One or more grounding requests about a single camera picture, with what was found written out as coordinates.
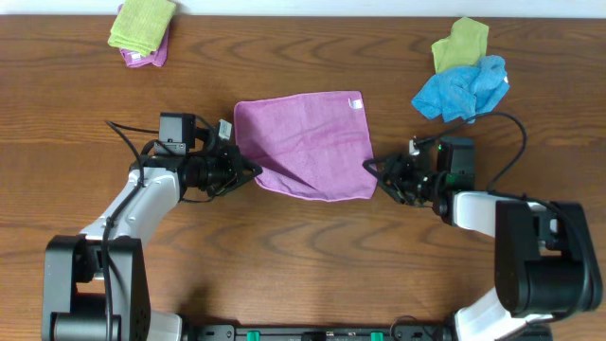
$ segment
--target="blue cloth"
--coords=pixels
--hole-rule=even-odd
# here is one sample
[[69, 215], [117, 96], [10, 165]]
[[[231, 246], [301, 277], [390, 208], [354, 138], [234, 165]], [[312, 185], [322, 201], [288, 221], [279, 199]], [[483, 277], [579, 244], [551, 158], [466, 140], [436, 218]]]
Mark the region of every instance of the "blue cloth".
[[494, 109], [509, 90], [505, 60], [482, 57], [476, 66], [459, 66], [434, 75], [413, 98], [425, 117], [442, 114], [444, 122], [463, 119]]

